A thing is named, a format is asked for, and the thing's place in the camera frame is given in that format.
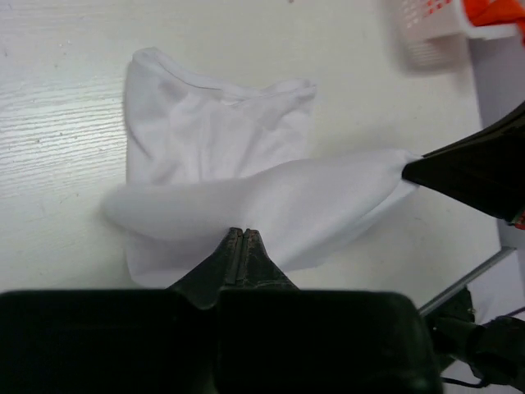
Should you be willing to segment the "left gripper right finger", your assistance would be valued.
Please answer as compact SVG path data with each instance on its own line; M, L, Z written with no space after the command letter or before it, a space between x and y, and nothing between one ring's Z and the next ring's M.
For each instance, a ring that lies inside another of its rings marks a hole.
M251 229L243 234L236 286L259 290L298 290L269 258L260 233Z

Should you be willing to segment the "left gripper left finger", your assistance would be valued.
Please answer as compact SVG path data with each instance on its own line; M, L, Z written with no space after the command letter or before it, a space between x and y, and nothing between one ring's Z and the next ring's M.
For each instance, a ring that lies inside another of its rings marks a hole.
M244 232L231 228L218 247L201 263L170 286L170 290L197 309L212 308L224 286L234 285L244 251Z

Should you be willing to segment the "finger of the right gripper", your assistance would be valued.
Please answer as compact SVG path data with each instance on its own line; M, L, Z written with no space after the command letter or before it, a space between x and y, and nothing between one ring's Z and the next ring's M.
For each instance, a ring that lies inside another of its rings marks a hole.
M426 154L422 161L437 164L524 164L524 103L484 130Z
M424 158L406 165L402 177L510 226L524 224L524 182L497 166L457 158Z

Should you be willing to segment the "white t shirt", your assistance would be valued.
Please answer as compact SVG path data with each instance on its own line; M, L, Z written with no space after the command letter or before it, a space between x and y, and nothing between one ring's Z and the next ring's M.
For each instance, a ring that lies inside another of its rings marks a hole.
M165 288L232 228L260 233L283 271L314 268L416 187L403 149L310 158L316 85L264 89L184 69L156 48L134 53L124 88L126 184L103 201L126 234L132 280Z

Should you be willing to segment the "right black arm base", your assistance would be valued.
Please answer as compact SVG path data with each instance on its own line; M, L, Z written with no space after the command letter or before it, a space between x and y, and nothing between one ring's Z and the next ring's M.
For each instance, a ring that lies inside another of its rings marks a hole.
M442 381L481 389L490 385L524 391L524 308L497 316L484 324L475 322L470 291L465 287L424 314L433 350L441 370L457 360L469 366L477 383L453 378Z

